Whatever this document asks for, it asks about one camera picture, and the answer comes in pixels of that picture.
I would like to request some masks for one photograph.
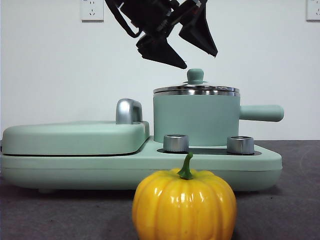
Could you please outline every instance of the gray carpet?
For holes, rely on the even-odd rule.
[[[320,240],[320,141],[256,141],[282,155],[278,183],[236,192],[232,240]],[[40,194],[0,179],[1,240],[137,240],[134,191]]]

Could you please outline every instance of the pot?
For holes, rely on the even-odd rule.
[[[279,122],[279,105],[240,106],[240,91],[211,86],[202,69],[187,72],[188,81],[153,91],[154,140],[163,143],[168,134],[188,135],[190,146],[225,146],[239,135],[239,120]]]

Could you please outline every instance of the electrical outlet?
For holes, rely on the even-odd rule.
[[[99,21],[104,20],[105,0],[80,0],[81,20]]]
[[[320,0],[306,0],[306,20],[320,21]]]

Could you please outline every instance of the pumpkin stem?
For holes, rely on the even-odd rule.
[[[193,153],[189,152],[187,156],[185,156],[183,166],[181,170],[177,173],[180,178],[185,180],[193,179],[192,173],[190,172],[190,159],[193,157]]]

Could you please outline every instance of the appliance base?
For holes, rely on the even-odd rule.
[[[158,151],[150,137],[133,154],[93,156],[1,155],[4,179],[22,188],[54,190],[135,190],[142,179],[159,170],[181,168],[184,154]],[[226,146],[204,149],[225,149]],[[190,167],[209,170],[234,191],[259,191],[276,184],[282,171],[280,154],[254,146],[255,155],[194,154]]]

